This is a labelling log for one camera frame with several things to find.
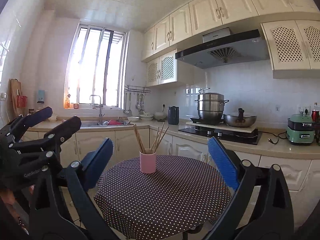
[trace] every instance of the polka dot tablecloth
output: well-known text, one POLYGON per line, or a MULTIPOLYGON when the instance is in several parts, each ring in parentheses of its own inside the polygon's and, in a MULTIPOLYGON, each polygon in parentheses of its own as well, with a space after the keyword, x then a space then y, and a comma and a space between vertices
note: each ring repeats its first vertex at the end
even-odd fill
POLYGON ((133 158, 101 175, 94 200, 110 227, 130 239, 158 240, 217 220, 231 194, 215 168, 181 156, 156 161, 152 174, 133 158))

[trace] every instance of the countertop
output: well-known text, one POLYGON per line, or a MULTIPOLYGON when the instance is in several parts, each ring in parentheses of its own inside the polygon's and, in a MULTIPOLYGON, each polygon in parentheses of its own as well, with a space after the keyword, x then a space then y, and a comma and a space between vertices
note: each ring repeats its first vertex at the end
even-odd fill
MULTIPOLYGON (((42 122, 32 128, 29 128, 28 131, 36 131, 36 132, 48 132, 54 127, 61 124, 62 121, 42 122)), ((162 122, 157 121, 142 121, 136 122, 138 129, 150 128, 153 130, 157 130, 158 127, 162 127, 162 122)), ((177 136, 180 138, 184 138, 187 140, 191 140, 194 142, 207 144, 208 138, 192 135, 185 132, 178 131, 179 129, 191 127, 191 125, 186 125, 184 122, 180 122, 179 125, 168 125, 167 122, 164 124, 164 129, 169 126, 167 134, 177 136)), ((103 127, 82 127, 78 132, 99 132, 99 131, 115 131, 115 130, 131 130, 133 129, 133 125, 129 126, 103 126, 103 127)), ((289 143, 288 140, 281 140, 278 144, 273 145, 268 142, 268 138, 276 141, 276 138, 267 133, 263 133, 258 145, 249 145, 242 144, 236 142, 223 141, 223 145, 233 151, 257 154, 263 156, 270 157, 278 157, 278 158, 287 158, 287 159, 320 159, 320 146, 317 143, 313 143, 310 146, 295 146, 289 143)))

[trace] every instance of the cutting board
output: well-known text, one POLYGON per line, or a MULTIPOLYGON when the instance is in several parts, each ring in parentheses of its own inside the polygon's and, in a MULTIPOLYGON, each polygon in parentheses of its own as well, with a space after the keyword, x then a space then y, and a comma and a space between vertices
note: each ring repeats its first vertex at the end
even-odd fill
POLYGON ((25 114, 24 108, 17 108, 17 96, 22 96, 21 83, 17 79, 11 79, 11 95, 15 117, 17 117, 20 114, 25 114))

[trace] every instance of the blue gripper pad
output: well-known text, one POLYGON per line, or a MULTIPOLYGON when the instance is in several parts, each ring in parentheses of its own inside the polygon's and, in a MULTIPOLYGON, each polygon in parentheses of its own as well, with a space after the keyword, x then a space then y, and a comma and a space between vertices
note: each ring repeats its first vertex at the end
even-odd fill
POLYGON ((226 150, 215 137, 212 137, 208 141, 208 148, 209 154, 221 173, 225 183, 228 187, 231 187, 236 191, 239 187, 238 171, 235 164, 232 163, 228 157, 226 150))

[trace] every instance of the faucet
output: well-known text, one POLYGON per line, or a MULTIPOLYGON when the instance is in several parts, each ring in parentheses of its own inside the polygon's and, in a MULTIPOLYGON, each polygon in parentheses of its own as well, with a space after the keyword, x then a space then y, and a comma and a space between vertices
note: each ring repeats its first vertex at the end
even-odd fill
POLYGON ((101 110, 101 109, 102 109, 102 107, 101 107, 101 96, 92 94, 92 95, 89 97, 89 100, 91 99, 91 97, 99 97, 99 98, 100 98, 100 104, 99 104, 99 123, 102 123, 102 117, 103 117, 105 114, 102 115, 102 110, 101 110))

